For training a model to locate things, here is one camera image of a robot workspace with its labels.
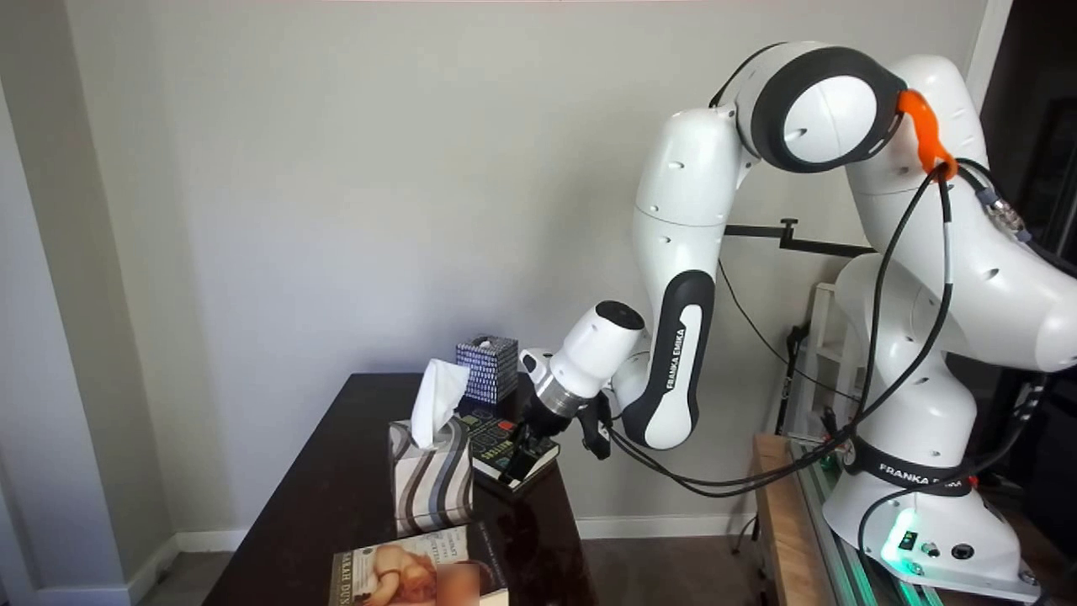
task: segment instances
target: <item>dark wood table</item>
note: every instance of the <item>dark wood table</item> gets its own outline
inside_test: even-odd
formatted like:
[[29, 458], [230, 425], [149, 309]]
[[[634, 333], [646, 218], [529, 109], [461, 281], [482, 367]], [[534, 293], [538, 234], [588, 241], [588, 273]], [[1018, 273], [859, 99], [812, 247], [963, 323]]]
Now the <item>dark wood table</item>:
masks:
[[[354, 374], [205, 603], [323, 606], [333, 554], [394, 538], [387, 425], [407, 418], [414, 393], [410, 374]], [[560, 468], [516, 501], [479, 485], [475, 519], [516, 606], [596, 603]]]

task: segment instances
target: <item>gray wall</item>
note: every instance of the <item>gray wall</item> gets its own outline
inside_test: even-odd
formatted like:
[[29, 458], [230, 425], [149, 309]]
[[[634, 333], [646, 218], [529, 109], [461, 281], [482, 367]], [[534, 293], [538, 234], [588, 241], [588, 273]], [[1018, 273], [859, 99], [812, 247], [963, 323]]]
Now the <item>gray wall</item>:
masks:
[[[106, 211], [180, 531], [241, 529], [354, 372], [422, 372], [475, 333], [555, 347], [639, 302], [628, 202], [649, 134], [778, 39], [960, 67], [978, 0], [67, 5]], [[736, 222], [861, 241], [840, 174], [751, 174]], [[727, 243], [772, 339], [826, 261]], [[727, 293], [704, 425], [670, 456], [747, 468], [774, 356]], [[727, 512], [564, 438], [581, 519]]]
[[[48, 349], [58, 356], [58, 365], [67, 356], [74, 367], [72, 393], [64, 393], [74, 401], [64, 401], [64, 411], [58, 403], [58, 416], [85, 418], [82, 425], [90, 431], [95, 453], [87, 464], [99, 464], [102, 473], [95, 482], [105, 489], [114, 529], [114, 550], [120, 559], [118, 578], [129, 578], [170, 535], [170, 525], [165, 517], [159, 456], [151, 440], [142, 365], [136, 356], [136, 333], [118, 273], [102, 170], [72, 52], [67, 6], [59, 0], [0, 0], [0, 86], [11, 100], [12, 134], [40, 225], [40, 247], [48, 253], [48, 268], [37, 271], [50, 271], [50, 277], [42, 273], [32, 281], [50, 281], [64, 321], [54, 344], [7, 347], [64, 347]], [[48, 411], [40, 401], [0, 401], [0, 409], [7, 416], [24, 409], [40, 409], [40, 416]], [[64, 428], [74, 425], [74, 418], [40, 418], [37, 434], [24, 438], [40, 444], [64, 440]], [[72, 464], [67, 473], [77, 473], [77, 464], [64, 458], [40, 458], [37, 473], [54, 474], [48, 464]], [[67, 494], [67, 489], [40, 499], [54, 501], [54, 509], [82, 507], [77, 494]], [[64, 525], [58, 525], [48, 538], [64, 543], [50, 550], [67, 554], [72, 543], [77, 543], [74, 535], [64, 535]]]

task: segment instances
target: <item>magazine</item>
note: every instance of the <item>magazine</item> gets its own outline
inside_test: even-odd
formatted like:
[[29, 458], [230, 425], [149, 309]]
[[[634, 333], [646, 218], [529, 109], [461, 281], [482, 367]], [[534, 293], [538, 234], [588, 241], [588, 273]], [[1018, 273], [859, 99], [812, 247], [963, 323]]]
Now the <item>magazine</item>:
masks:
[[333, 556], [331, 606], [507, 606], [482, 525], [453, 525]]

